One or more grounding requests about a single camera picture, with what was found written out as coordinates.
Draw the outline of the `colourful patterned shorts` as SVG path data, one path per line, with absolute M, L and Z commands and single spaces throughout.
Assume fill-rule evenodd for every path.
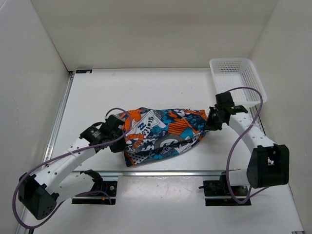
M 129 133 L 124 158 L 127 167 L 169 159 L 195 147 L 206 135 L 205 110 L 149 109 L 121 113 Z

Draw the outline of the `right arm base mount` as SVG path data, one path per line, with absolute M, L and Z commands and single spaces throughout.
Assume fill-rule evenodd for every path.
M 218 180 L 205 180 L 199 190 L 204 192 L 206 207 L 225 207 L 225 206 L 251 206 L 248 199 L 245 203 L 239 204 L 231 197 L 227 185 L 222 185 Z

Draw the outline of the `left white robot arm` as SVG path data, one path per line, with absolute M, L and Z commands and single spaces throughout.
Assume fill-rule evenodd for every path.
M 37 219 L 43 220 L 65 200 L 79 194 L 97 195 L 102 190 L 102 177 L 94 170 L 79 175 L 71 173 L 84 161 L 109 146 L 126 147 L 125 133 L 131 128 L 128 113 L 110 115 L 85 129 L 62 158 L 53 158 L 37 172 L 20 178 L 18 199 Z

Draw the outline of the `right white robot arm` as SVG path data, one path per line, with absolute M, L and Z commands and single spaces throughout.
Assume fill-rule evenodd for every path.
M 255 126 L 247 109 L 242 105 L 235 105 L 230 92 L 217 94 L 215 98 L 216 104 L 210 107 L 205 130 L 221 130 L 222 125 L 227 124 L 238 134 L 235 144 L 243 141 L 251 153 L 245 169 L 230 170 L 230 160 L 227 160 L 219 190 L 230 195 L 238 185 L 258 189 L 287 184 L 290 161 L 288 147 L 276 144 Z

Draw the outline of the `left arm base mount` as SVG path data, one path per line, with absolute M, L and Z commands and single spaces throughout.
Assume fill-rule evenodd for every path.
M 82 195 L 72 198 L 75 205 L 115 205 L 117 199 L 117 177 L 102 177 L 102 183 Z

